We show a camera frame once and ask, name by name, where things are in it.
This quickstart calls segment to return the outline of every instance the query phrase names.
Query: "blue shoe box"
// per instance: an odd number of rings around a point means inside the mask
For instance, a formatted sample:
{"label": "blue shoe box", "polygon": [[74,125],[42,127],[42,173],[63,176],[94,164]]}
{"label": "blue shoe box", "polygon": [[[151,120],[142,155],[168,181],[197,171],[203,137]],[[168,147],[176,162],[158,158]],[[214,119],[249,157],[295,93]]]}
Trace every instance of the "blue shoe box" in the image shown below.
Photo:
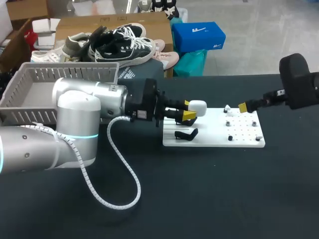
{"label": "blue shoe box", "polygon": [[222,49],[225,33],[215,22],[176,23],[172,27],[179,52]]}

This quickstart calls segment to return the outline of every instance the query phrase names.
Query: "gray sneaker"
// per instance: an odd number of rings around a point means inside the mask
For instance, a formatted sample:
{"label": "gray sneaker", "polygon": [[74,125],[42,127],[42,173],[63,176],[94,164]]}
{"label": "gray sneaker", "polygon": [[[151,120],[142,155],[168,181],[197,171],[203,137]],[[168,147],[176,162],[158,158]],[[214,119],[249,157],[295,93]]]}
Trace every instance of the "gray sneaker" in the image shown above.
{"label": "gray sneaker", "polygon": [[84,32],[78,33],[74,36],[68,36],[62,48],[62,56],[60,62],[80,61],[81,57],[74,55],[76,55],[82,49],[82,47],[89,42],[90,36],[90,33]]}
{"label": "gray sneaker", "polygon": [[151,12],[152,5],[152,0],[139,0],[138,12]]}

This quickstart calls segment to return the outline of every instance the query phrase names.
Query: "gray plastic basket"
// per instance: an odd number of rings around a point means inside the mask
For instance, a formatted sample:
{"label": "gray plastic basket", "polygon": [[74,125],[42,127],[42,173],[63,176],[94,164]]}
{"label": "gray plastic basket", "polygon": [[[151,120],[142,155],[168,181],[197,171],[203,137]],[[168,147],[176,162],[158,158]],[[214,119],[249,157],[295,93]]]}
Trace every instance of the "gray plastic basket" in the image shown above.
{"label": "gray plastic basket", "polygon": [[0,101],[3,125],[56,124],[52,90],[61,77],[117,84],[119,63],[24,63]]}

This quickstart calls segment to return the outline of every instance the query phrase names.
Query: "black bracket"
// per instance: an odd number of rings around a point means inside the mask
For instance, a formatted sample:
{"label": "black bracket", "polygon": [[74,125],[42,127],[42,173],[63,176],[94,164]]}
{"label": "black bracket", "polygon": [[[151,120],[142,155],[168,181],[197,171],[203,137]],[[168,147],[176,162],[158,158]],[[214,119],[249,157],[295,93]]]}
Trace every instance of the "black bracket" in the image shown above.
{"label": "black bracket", "polygon": [[197,117],[194,118],[194,119],[191,119],[191,120],[186,120],[186,121],[175,120],[175,122],[176,122],[176,124],[180,124],[180,125],[191,127],[191,126],[193,126],[193,124],[195,123],[196,120],[197,120]]}
{"label": "black bracket", "polygon": [[175,131],[176,139],[183,139],[183,140],[187,140],[187,141],[193,141],[193,139],[195,139],[197,134],[198,134],[198,129],[197,128],[194,129],[191,134],[184,133],[184,132],[181,132],[181,131]]}

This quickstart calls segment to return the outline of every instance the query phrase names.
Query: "white cap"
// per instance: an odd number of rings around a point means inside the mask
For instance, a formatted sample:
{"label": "white cap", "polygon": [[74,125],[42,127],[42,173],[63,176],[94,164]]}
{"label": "white cap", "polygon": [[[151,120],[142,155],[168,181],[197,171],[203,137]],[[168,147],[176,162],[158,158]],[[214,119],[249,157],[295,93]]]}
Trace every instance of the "white cap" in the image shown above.
{"label": "white cap", "polygon": [[207,104],[205,101],[190,101],[188,110],[196,112],[197,117],[202,117],[206,114]]}

